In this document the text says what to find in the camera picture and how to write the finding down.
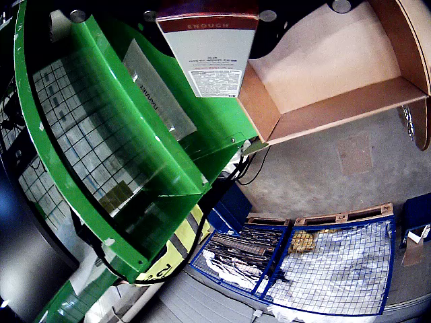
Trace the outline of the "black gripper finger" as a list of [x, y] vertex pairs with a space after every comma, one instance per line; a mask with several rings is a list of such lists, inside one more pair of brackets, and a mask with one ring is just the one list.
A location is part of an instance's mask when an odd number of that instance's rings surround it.
[[94, 1], [58, 0], [48, 2], [51, 9], [59, 10], [69, 21], [82, 23], [91, 15], [113, 17], [138, 30], [160, 52], [173, 57], [173, 53], [156, 24], [159, 1]]
[[250, 59], [259, 59], [268, 55], [294, 24], [319, 7], [328, 7], [340, 15], [353, 10], [361, 2], [353, 0], [259, 1], [259, 24], [251, 47]]

